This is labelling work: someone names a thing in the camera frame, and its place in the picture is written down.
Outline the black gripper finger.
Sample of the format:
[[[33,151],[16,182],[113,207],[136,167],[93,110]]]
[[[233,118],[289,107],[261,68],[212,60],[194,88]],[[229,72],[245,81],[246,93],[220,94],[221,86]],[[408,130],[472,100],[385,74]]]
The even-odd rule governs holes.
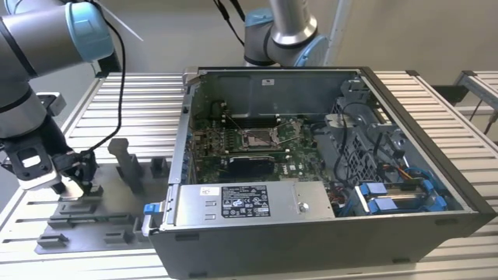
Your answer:
[[[66,190],[66,187],[62,182],[64,176],[60,174],[58,177],[60,177],[60,180],[52,185],[50,189],[53,190],[56,194],[62,194]]]
[[[100,197],[102,194],[102,188],[98,184],[92,181],[81,181],[80,183],[82,195],[89,197]]]

